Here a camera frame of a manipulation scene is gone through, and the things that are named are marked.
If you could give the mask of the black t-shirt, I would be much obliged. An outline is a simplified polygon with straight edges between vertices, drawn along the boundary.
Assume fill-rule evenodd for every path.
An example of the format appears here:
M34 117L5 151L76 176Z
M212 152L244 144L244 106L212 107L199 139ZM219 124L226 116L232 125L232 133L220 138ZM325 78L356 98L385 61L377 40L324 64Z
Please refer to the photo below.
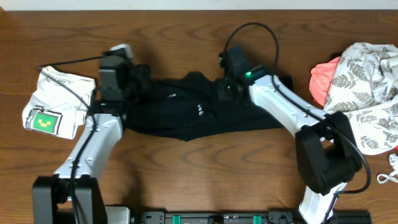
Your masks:
M125 127L183 141L236 131L281 128L265 110L227 94L224 80L200 72L153 80L150 91L126 109Z

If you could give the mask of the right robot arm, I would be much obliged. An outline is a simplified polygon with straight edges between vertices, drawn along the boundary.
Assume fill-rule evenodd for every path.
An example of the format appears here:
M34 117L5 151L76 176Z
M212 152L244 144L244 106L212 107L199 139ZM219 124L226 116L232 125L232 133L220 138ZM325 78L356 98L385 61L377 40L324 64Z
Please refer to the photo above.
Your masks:
M334 209L345 187L363 165L348 118L314 108L288 89L276 75L250 64L238 46L222 51L225 90L248 100L275 118L295 139L299 174L306 185L298 217L285 215L279 223L366 223L367 215Z

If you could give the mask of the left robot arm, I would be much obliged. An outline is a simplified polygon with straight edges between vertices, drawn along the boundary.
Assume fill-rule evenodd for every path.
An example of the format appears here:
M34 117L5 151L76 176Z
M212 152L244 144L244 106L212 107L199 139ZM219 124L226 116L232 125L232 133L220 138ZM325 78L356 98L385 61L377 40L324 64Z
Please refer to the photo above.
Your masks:
M130 223L131 211L105 205L98 178L122 138L127 97L147 86L147 65L134 65L128 48L103 52L99 58L101 99L88 109L86 126L68 159L52 176L32 186L34 223Z

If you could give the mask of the folded white pixel-print t-shirt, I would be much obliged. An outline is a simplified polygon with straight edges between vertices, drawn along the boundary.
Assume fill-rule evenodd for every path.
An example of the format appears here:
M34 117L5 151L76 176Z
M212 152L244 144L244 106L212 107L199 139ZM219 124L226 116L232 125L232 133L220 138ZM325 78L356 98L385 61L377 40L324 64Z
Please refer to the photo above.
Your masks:
M53 67L40 71L37 89L22 112L25 129L73 139L85 123L95 81Z

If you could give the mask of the coral pink garment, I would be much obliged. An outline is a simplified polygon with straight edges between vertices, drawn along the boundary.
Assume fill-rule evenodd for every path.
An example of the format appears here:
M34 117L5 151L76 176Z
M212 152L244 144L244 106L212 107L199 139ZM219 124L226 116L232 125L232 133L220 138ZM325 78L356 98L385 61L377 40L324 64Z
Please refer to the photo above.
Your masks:
M337 65L340 62L340 58L341 57L336 57L327 63L320 63L311 70L309 91L314 101L319 105L325 105L326 96L330 89Z

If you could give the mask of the white fern-print garment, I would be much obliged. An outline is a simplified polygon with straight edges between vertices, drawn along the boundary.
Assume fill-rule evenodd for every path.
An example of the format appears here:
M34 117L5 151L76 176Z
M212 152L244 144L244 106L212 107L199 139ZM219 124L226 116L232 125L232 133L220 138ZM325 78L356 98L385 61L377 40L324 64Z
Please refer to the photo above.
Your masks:
M341 54L323 109L348 117L363 154L397 147L397 47L350 45Z

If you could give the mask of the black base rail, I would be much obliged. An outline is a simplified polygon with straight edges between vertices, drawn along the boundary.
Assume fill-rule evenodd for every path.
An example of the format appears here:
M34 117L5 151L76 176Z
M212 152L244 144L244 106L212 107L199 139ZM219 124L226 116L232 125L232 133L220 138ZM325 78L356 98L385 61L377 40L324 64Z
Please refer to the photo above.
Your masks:
M293 210L271 210L264 213L171 213L144 212L132 218L133 224L298 224L306 221ZM335 212L330 224L372 224L368 212Z

